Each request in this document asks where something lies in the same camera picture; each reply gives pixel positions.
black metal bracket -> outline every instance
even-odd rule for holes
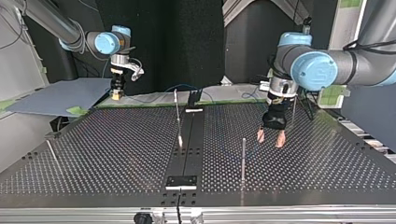
[[[195,190],[197,189],[196,175],[168,176],[166,190]]]
[[[201,100],[202,91],[202,89],[198,91],[190,91],[188,105],[186,106],[186,113],[203,111],[202,107],[196,104]]]

black curtain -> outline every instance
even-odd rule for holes
[[[106,30],[132,29],[132,53],[145,75],[126,78],[127,95],[164,91],[180,83],[202,88],[224,76],[220,0],[96,0]]]

vertical metal pin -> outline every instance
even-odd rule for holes
[[[178,130],[177,139],[178,139],[178,145],[180,147],[183,147],[183,139],[181,137],[180,115],[179,115],[179,112],[178,112],[177,90],[174,91],[174,95],[175,95],[175,104],[176,104],[176,113],[177,113],[177,130]]]
[[[55,154],[55,151],[53,150],[53,147],[52,147],[52,144],[50,143],[50,140],[47,139],[46,142],[47,142],[47,145],[49,146],[49,150],[50,150],[50,153],[52,154],[53,159],[58,161],[58,158],[56,158],[56,154]]]
[[[294,97],[294,103],[293,103],[293,115],[291,117],[291,127],[294,127],[294,118],[296,115],[296,104],[297,104],[297,96]]]
[[[242,139],[242,188],[245,187],[245,166],[246,166],[246,150],[247,150],[247,139]]]

optical breadboard table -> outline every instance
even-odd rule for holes
[[[0,174],[0,223],[396,221],[396,165],[326,112],[289,112],[279,149],[277,131],[257,142],[265,105],[202,108],[181,114],[183,147],[172,106],[93,110],[51,140],[56,157],[43,143]]]

white wall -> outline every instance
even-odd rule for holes
[[[16,31],[21,29],[17,20],[2,8],[0,13]],[[0,18],[0,48],[16,38]],[[0,49],[0,101],[23,96],[47,85],[41,66],[34,49],[22,41]],[[44,142],[45,134],[51,131],[49,122],[52,119],[51,116],[0,112],[0,172]]]
[[[15,18],[3,9],[0,9],[0,13],[16,31],[20,31],[21,26]],[[7,24],[0,19],[0,48],[16,38],[17,35],[12,33]],[[42,65],[35,58],[33,50],[31,46],[20,40],[6,49],[0,49],[0,101],[21,96],[48,83],[41,74]]]

